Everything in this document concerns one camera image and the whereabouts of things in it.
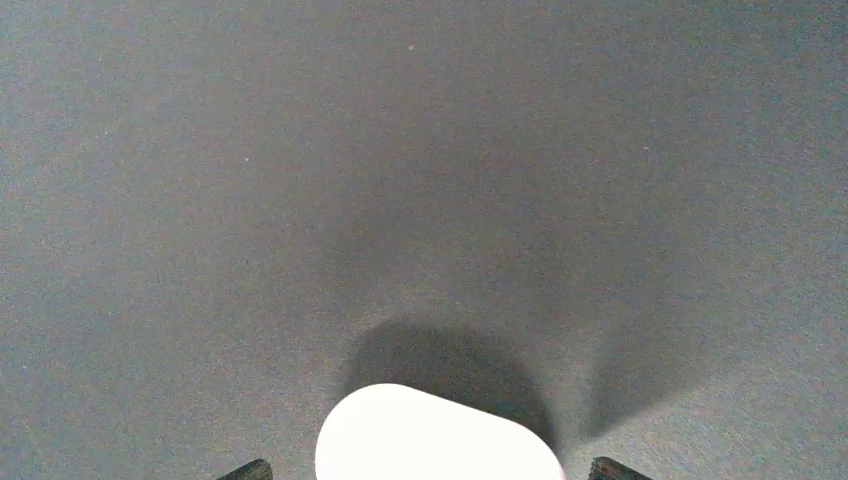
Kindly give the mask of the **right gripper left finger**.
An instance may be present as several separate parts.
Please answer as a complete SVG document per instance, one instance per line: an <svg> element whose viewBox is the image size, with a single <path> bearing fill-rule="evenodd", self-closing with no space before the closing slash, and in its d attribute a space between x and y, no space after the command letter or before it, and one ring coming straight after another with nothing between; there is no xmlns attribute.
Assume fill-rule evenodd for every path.
<svg viewBox="0 0 848 480"><path fill-rule="evenodd" d="M217 480L273 480L273 470L268 461L256 459L219 477Z"/></svg>

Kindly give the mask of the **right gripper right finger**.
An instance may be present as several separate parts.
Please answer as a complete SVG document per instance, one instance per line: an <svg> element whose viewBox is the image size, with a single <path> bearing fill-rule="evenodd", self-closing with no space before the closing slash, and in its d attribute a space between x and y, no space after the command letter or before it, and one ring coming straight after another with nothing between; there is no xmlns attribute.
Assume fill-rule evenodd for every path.
<svg viewBox="0 0 848 480"><path fill-rule="evenodd" d="M588 480L652 480L610 457L595 457L591 463Z"/></svg>

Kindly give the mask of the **white charging case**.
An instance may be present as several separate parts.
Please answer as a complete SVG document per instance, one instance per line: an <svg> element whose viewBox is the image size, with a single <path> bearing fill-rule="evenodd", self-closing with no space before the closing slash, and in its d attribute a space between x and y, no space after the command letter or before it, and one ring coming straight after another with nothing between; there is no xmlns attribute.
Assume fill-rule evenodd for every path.
<svg viewBox="0 0 848 480"><path fill-rule="evenodd" d="M399 384L360 388L328 413L319 480L559 480L554 452L528 428Z"/></svg>

